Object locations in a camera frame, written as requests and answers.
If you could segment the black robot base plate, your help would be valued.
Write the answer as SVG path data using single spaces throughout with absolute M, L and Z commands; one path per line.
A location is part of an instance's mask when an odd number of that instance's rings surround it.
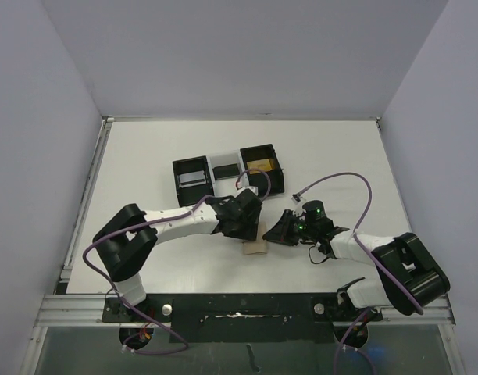
M 149 294 L 137 308 L 190 343 L 331 343 L 356 318 L 383 319 L 334 293 Z

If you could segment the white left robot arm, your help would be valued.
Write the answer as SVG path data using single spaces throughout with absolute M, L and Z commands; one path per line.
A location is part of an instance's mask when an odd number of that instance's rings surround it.
M 249 187 L 226 197 L 206 195 L 195 205 L 178 209 L 144 211 L 136 204 L 125 205 L 92 241 L 123 299 L 120 312 L 132 321 L 147 314 L 140 271 L 156 245 L 201 234 L 254 241 L 261 208 L 262 199 Z

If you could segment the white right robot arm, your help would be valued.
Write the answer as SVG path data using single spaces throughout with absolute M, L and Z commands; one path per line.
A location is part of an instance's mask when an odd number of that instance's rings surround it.
M 346 259 L 376 268 L 378 277 L 358 277 L 339 290 L 339 314 L 355 319 L 366 307 L 391 306 L 405 316 L 447 294 L 451 283 L 419 237 L 357 234 L 334 224 L 320 200 L 284 210 L 263 239 L 278 245 L 312 245 L 329 259 Z

